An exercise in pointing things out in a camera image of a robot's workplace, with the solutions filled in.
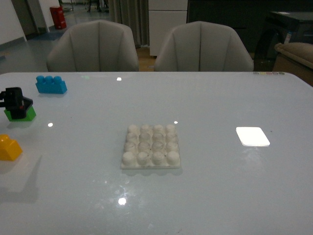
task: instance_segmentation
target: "cushion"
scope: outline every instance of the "cushion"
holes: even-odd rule
[[[278,43],[275,50],[284,56],[313,69],[313,45],[307,43]]]

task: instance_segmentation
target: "beige cushion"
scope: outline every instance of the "beige cushion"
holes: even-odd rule
[[[313,69],[313,45],[307,43],[278,43],[275,50],[286,57]]]
[[[97,20],[77,24],[60,38],[47,58],[49,71],[138,71],[131,29]]]
[[[193,22],[165,36],[155,71],[253,71],[253,61],[234,29]]]

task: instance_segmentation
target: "glossy table surface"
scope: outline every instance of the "glossy table surface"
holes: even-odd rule
[[[39,94],[37,75],[68,91]],[[0,85],[37,113],[0,113],[23,149],[0,162],[0,234],[312,234],[313,88],[291,74],[8,73]],[[120,169],[129,125],[174,121],[180,169]],[[244,126],[270,145],[243,146]]]

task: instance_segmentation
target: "white plastic block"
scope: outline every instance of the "white plastic block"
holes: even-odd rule
[[[122,169],[180,168],[175,125],[130,125],[122,156]]]

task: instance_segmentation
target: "red trash can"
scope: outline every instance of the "red trash can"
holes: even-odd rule
[[[62,29],[67,27],[67,23],[65,22],[63,9],[61,6],[50,7],[50,12],[56,29]]]

